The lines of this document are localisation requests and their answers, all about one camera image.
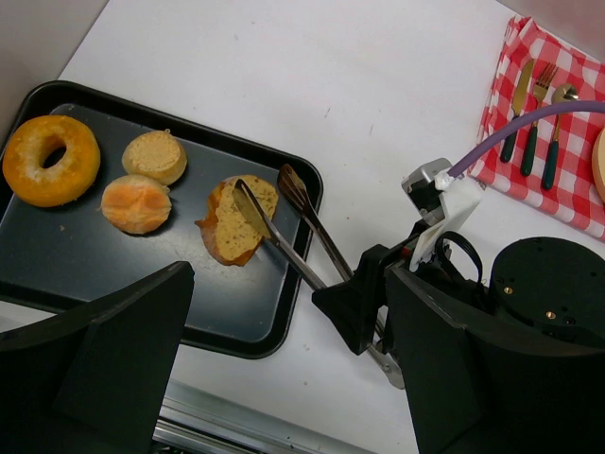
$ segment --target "teal handle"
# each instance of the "teal handle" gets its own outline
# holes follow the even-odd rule
[[[502,151],[500,152],[500,161],[502,161],[503,163],[507,163],[508,161],[510,161],[510,158],[512,158],[512,152],[514,151],[514,143],[516,140],[517,131],[515,131],[505,139],[504,146],[502,147]]]
[[[557,160],[559,159],[559,141],[555,140],[548,146],[546,164],[544,165],[544,174],[542,175],[542,188],[546,191],[552,189],[555,183],[555,174],[557,173]]]
[[[533,157],[536,154],[536,141],[538,140],[538,127],[531,126],[527,135],[526,149],[523,152],[523,161],[521,163],[521,175],[524,177],[531,175],[533,168]]]

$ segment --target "donut hole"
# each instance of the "donut hole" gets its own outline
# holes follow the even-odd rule
[[[44,159],[42,168],[49,168],[54,166],[61,160],[66,150],[66,147],[59,147],[51,151],[50,154],[46,157],[46,159]]]

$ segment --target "white bracket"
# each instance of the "white bracket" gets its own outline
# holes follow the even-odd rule
[[[454,180],[444,192],[440,193],[439,199],[444,218],[421,233],[409,264],[410,271],[417,270],[420,262],[430,260],[437,238],[443,232],[459,229],[479,205],[482,197],[482,187],[468,177]]]

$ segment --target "gingham napkin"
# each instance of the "gingham napkin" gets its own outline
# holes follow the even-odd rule
[[[512,97],[521,69],[529,58],[535,60],[528,86],[547,63],[559,68],[543,105],[550,104],[553,91],[565,82],[572,83],[580,99],[605,100],[605,66],[582,52],[561,43],[541,29],[531,18],[513,17],[507,27],[504,46],[481,119],[478,141],[502,128],[512,119]],[[536,100],[527,96],[524,112],[534,110]],[[529,126],[517,133],[512,160],[500,162],[503,142],[491,149],[471,167],[470,174],[505,194],[524,201],[586,233],[605,240],[605,205],[596,192],[592,173],[593,144],[605,126],[601,113],[567,113],[562,117],[559,136],[559,161],[551,190],[541,187],[548,144],[555,127],[555,117],[538,123],[538,140],[531,175],[521,175],[521,161]]]

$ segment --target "cable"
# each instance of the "cable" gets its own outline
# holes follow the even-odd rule
[[[529,123],[544,118],[545,116],[555,114],[568,114],[570,112],[596,112],[605,114],[605,102],[601,101],[569,101],[552,104],[550,106],[537,109],[530,113],[526,113],[512,120],[504,128],[496,131],[475,148],[473,148],[466,156],[455,163],[448,171],[448,175],[456,178],[460,176],[467,168],[475,163],[481,156],[487,153],[490,149],[498,144],[498,142],[506,139],[513,132],[520,130]]]
[[[477,270],[476,284],[478,287],[481,287],[481,280],[483,279],[483,263],[481,262],[481,257],[479,256],[473,245],[469,242],[469,240],[457,232],[443,232],[443,234],[441,234],[441,236],[437,238],[437,241],[435,242],[435,254],[439,259],[443,270],[450,276],[452,281],[454,281],[456,284],[459,284],[460,286],[464,286],[466,284],[466,279],[462,277],[460,271],[458,271],[458,269],[454,266],[450,259],[447,258],[447,255],[445,254],[446,239],[458,245],[471,258]]]

